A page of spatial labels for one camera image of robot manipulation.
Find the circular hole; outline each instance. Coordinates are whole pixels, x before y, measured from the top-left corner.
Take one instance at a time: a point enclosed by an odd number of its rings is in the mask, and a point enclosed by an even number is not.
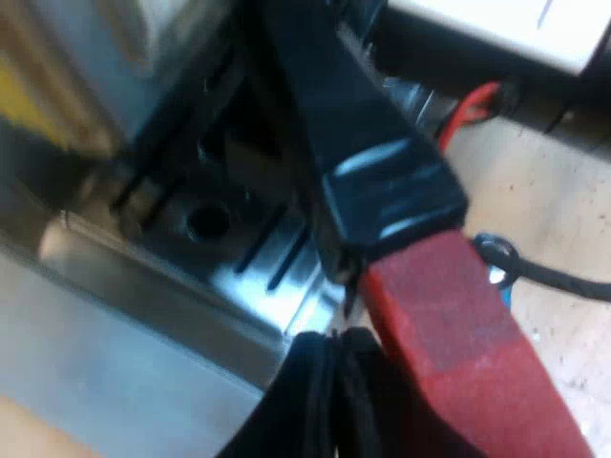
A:
[[[221,202],[207,202],[187,220],[187,233],[194,241],[216,240],[231,227],[229,210]]]

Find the red wire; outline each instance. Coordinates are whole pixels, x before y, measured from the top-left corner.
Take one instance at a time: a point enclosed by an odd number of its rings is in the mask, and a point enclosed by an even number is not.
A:
[[[460,127],[466,122],[478,120],[488,113],[487,110],[483,110],[478,107],[482,104],[489,104],[496,92],[500,88],[500,83],[491,82],[479,86],[472,92],[470,92],[462,101],[458,104],[454,113],[445,127],[441,130],[437,145],[441,154],[445,154],[450,140]]]

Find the black cable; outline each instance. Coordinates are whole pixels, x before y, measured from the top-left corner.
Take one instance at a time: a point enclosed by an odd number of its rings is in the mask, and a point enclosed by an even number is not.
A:
[[[508,255],[493,245],[475,243],[474,248],[486,263],[495,265],[516,278],[523,277],[585,299],[611,302],[611,283],[581,279],[520,256]]]

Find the wooden surface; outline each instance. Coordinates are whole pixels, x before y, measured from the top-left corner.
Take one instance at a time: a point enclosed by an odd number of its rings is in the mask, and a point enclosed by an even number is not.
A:
[[[532,260],[611,281],[607,150],[584,154],[502,120],[462,131],[448,157],[472,199],[466,232],[498,233]],[[593,450],[611,457],[609,306],[519,281],[513,313]],[[0,456],[92,454],[2,400]]]
[[[0,456],[5,458],[95,458],[63,432],[0,396]]]

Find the red foam grip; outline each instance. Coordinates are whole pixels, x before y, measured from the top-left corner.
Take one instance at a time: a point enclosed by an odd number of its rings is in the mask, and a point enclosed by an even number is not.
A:
[[[459,231],[377,261],[360,291],[390,357],[437,414],[487,455],[592,456]]]

